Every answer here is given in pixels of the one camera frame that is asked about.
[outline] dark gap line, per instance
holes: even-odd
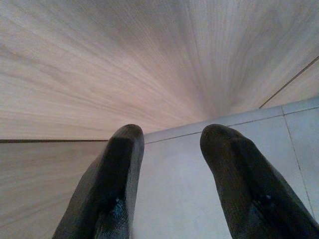
[[[319,108],[319,106],[318,107],[309,108],[309,109],[305,109],[305,110],[301,110],[301,111],[289,112],[289,113],[286,113],[286,114],[282,113],[281,115],[271,116],[271,117],[262,118],[262,119],[255,119],[255,120],[246,121],[246,122],[242,122],[242,123],[229,124],[229,125],[226,125],[226,126],[227,127],[232,127],[232,126],[241,125],[241,124],[245,124],[245,123],[251,123],[251,122],[256,122],[256,121],[260,121],[260,120],[272,119],[272,118],[279,117],[279,116],[286,116],[286,115],[290,115],[290,114],[294,114],[294,113],[298,113],[298,112],[309,111],[309,110],[313,110],[313,109],[317,109],[317,108]],[[180,137],[189,136],[189,135],[197,134],[197,133],[202,133],[202,131],[194,132],[194,133],[188,133],[188,134],[183,134],[183,135],[179,135],[179,136],[175,136],[175,137],[171,137],[171,138],[160,139],[160,140],[148,142],[148,143],[145,143],[145,144],[161,142],[161,141],[168,140],[168,139],[173,139],[173,138],[180,138]]]
[[[108,140],[87,139],[0,139],[0,143],[59,143],[59,142],[107,142]]]
[[[312,66],[316,61],[319,60],[319,56],[317,56],[311,63],[309,63],[305,68],[303,68],[300,72],[298,72],[294,77],[292,77],[284,86],[282,86],[279,90],[277,90],[266,102],[264,102],[259,108],[261,109],[265,104],[267,104],[273,97],[275,97],[280,91],[282,91],[287,85],[289,85],[292,81],[294,81],[298,76],[300,76],[303,72],[305,72],[310,66]]]
[[[289,112],[289,113],[286,113],[286,114],[283,113],[282,115],[271,116],[271,117],[267,117],[267,118],[263,118],[263,119],[256,119],[256,120],[246,121],[246,122],[242,122],[242,123],[230,124],[230,125],[226,125],[226,126],[227,127],[232,127],[232,126],[236,126],[236,125],[240,125],[240,124],[244,124],[244,123],[251,123],[251,122],[260,121],[260,120],[267,120],[267,119],[271,119],[271,118],[274,118],[274,117],[286,116],[286,115],[290,115],[290,114],[294,114],[294,113],[298,113],[298,112],[303,112],[303,111],[309,111],[309,110],[313,110],[313,109],[317,109],[317,108],[319,108],[319,106],[318,107],[312,107],[312,108],[305,109],[305,110]],[[160,139],[160,140],[148,142],[148,143],[145,143],[145,144],[161,142],[161,141],[164,141],[164,140],[184,137],[184,136],[197,134],[197,133],[202,133],[202,131],[194,132],[194,133],[188,133],[188,134],[183,134],[183,135],[179,135],[179,136],[175,136],[175,137],[171,137],[171,138]],[[103,140],[103,139],[93,139],[93,140],[89,140],[89,139],[0,139],[0,143],[59,143],[59,142],[107,142],[107,141],[108,141],[107,139],[106,140]]]
[[[289,129],[289,127],[288,127],[288,123],[287,123],[287,120],[286,120],[285,115],[284,115],[284,119],[285,119],[286,127],[287,127],[287,130],[288,130],[290,142],[291,142],[291,145],[293,146],[293,150],[294,150],[294,154],[295,154],[295,159],[296,159],[296,162],[297,162],[297,165],[298,165],[298,168],[299,168],[299,172],[300,172],[300,175],[301,175],[301,179],[302,179],[303,184],[304,184],[304,187],[305,187],[305,191],[306,191],[307,198],[308,198],[308,201],[309,201],[309,206],[310,206],[310,209],[311,209],[311,213],[312,213],[312,216],[314,217],[314,216],[315,216],[314,210],[313,210],[313,207],[312,207],[312,204],[311,204],[311,201],[310,201],[310,197],[309,197],[308,190],[307,190],[307,187],[306,187],[304,175],[303,175],[303,172],[302,172],[301,167],[300,167],[300,163],[299,163],[299,159],[298,159],[298,156],[297,156],[297,153],[296,153],[296,150],[295,150],[295,145],[294,145],[294,142],[293,142],[293,138],[291,137],[290,129]]]

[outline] light wooden board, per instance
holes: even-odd
[[[0,144],[0,238],[51,238],[105,142]]]
[[[1,1],[0,138],[107,139],[257,109],[319,56],[318,12],[318,0]]]
[[[276,94],[265,107],[306,100],[319,95],[319,60]]]

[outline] wooden panel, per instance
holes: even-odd
[[[256,109],[319,56],[318,12],[317,0],[5,0],[0,138],[106,139]]]
[[[105,142],[0,144],[0,238],[51,238]]]
[[[319,95],[319,60],[278,92],[264,107],[306,100],[317,95]]]

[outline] wooden surface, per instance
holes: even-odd
[[[265,107],[273,107],[319,95],[319,60],[275,95]]]
[[[0,238],[52,238],[105,142],[0,144]]]
[[[108,139],[127,123],[149,133],[257,109],[319,56],[318,12],[317,0],[4,0],[0,138]],[[314,94],[289,87],[274,104]]]

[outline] white tile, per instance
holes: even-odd
[[[286,115],[315,218],[319,221],[319,108]]]
[[[275,117],[282,115],[280,107],[273,107],[268,109],[259,109],[255,111],[244,112],[231,116],[221,117],[214,120],[208,120],[188,125],[183,125],[176,128],[170,128],[163,131],[149,133],[145,135],[145,143],[155,142],[158,140],[164,140],[173,137],[179,137],[186,134],[202,132],[202,130],[212,123],[218,123],[222,125],[234,125],[238,123],[245,123],[254,120],[261,120],[265,118]]]
[[[284,105],[283,111],[285,114],[289,114],[289,113],[304,111],[304,110],[316,108],[316,107],[319,107],[319,97]]]
[[[294,148],[283,116],[233,126],[251,139],[261,153],[283,175],[311,213],[309,200]]]
[[[147,144],[133,237],[231,239],[200,133]]]

